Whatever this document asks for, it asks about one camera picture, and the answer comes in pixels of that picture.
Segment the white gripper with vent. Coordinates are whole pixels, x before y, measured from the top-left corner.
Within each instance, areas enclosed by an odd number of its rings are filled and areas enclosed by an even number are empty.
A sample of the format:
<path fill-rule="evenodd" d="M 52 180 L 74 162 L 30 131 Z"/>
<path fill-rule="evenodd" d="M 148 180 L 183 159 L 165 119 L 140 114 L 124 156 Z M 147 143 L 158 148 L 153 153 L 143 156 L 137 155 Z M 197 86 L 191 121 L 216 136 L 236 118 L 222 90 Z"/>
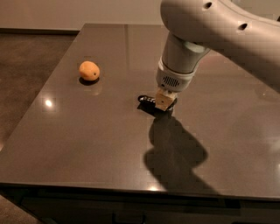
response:
<path fill-rule="evenodd" d="M 155 107 L 166 111 L 176 100 L 177 94 L 185 90 L 195 75 L 195 65 L 189 59 L 165 59 L 158 62 Z"/>

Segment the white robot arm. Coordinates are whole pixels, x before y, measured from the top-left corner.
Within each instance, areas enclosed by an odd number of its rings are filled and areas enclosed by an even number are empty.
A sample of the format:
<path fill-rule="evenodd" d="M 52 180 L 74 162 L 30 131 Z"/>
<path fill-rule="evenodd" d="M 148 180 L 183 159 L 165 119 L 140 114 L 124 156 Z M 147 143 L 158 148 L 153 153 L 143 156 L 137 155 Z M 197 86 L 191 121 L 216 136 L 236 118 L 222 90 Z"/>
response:
<path fill-rule="evenodd" d="M 211 50 L 257 79 L 280 88 L 280 24 L 246 12 L 230 0 L 162 0 L 169 31 L 158 62 L 155 107 L 168 110 Z"/>

